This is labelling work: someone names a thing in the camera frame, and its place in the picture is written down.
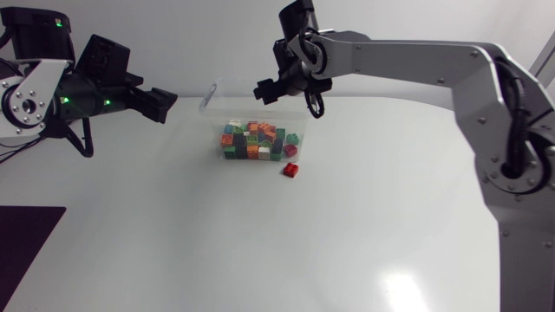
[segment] dark green block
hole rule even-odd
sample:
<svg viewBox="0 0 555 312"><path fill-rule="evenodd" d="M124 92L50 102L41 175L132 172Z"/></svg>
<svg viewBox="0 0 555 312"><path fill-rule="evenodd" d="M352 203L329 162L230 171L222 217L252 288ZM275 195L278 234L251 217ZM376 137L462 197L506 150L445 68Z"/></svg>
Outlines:
<svg viewBox="0 0 555 312"><path fill-rule="evenodd" d="M224 148L225 159L235 159L235 146Z"/></svg>
<svg viewBox="0 0 555 312"><path fill-rule="evenodd" d="M276 138L281 140L285 139L285 129L283 128L276 129Z"/></svg>
<svg viewBox="0 0 555 312"><path fill-rule="evenodd" d="M249 135L246 137L246 145L258 145L258 136Z"/></svg>
<svg viewBox="0 0 555 312"><path fill-rule="evenodd" d="M279 153L279 154L271 153L270 154L270 160L276 160L276 161L281 160L281 153Z"/></svg>

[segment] white block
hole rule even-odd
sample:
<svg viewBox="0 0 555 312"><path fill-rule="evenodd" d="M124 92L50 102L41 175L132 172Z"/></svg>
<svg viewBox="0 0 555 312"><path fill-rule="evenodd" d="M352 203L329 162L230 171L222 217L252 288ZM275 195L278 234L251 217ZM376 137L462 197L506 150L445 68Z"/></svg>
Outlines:
<svg viewBox="0 0 555 312"><path fill-rule="evenodd" d="M270 160L270 148L269 147L259 147L258 148L258 159Z"/></svg>

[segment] white robotic arm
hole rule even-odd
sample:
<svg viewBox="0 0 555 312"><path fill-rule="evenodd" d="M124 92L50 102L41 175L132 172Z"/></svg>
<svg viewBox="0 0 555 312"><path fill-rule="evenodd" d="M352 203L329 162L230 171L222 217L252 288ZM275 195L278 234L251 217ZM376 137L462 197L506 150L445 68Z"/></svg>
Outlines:
<svg viewBox="0 0 555 312"><path fill-rule="evenodd" d="M450 88L486 205L499 222L501 311L555 311L555 113L541 84L494 44L372 41L319 31L313 12L310 0L298 0L280 13L280 79L259 82L257 98L269 104L304 92L319 118L321 93L341 75Z"/></svg>

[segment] blue block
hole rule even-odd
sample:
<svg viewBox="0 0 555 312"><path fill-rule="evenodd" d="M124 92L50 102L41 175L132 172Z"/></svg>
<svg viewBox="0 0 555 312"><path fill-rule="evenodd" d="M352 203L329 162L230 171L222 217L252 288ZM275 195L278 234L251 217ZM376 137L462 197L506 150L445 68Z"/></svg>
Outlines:
<svg viewBox="0 0 555 312"><path fill-rule="evenodd" d="M232 132L233 132L233 126L232 125L225 125L224 133L225 134L232 134Z"/></svg>

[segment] metal screw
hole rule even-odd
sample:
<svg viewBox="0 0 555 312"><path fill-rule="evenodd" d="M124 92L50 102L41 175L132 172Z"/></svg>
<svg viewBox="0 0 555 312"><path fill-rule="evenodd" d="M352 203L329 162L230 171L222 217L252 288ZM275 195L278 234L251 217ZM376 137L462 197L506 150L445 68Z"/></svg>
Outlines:
<svg viewBox="0 0 555 312"><path fill-rule="evenodd" d="M555 156L555 146L547 147L545 153L547 154L547 156Z"/></svg>

